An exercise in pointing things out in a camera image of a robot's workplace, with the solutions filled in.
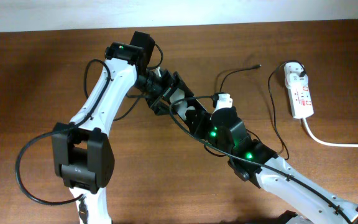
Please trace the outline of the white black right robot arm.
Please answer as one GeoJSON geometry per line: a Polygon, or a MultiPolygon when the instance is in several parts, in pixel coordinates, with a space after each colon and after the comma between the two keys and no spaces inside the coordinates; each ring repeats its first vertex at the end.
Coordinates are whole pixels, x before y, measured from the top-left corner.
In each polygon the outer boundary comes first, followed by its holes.
{"type": "Polygon", "coordinates": [[[214,113],[190,109],[181,118],[191,137],[228,156],[229,166],[240,179],[298,210],[285,223],[358,223],[358,204],[325,190],[262,141],[252,138],[235,107],[214,113]]]}

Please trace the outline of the black smartphone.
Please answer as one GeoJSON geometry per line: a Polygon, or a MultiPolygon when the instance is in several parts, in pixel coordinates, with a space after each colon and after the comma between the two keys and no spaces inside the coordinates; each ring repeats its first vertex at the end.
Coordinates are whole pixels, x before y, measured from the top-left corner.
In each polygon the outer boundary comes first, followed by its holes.
{"type": "Polygon", "coordinates": [[[185,124],[194,124],[202,115],[208,114],[191,90],[168,87],[162,96],[168,103],[168,115],[177,115],[185,124]]]}

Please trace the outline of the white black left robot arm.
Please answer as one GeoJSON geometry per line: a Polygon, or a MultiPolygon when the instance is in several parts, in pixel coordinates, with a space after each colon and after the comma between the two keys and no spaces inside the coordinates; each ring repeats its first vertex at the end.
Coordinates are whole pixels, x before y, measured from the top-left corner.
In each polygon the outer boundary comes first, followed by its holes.
{"type": "Polygon", "coordinates": [[[136,87],[156,115],[174,113],[186,123],[202,106],[177,73],[149,66],[156,47],[149,34],[134,32],[129,44],[107,47],[101,76],[69,123],[53,128],[55,173],[69,188],[80,223],[111,223],[106,186],[115,158],[109,132],[127,92],[136,87]]]}

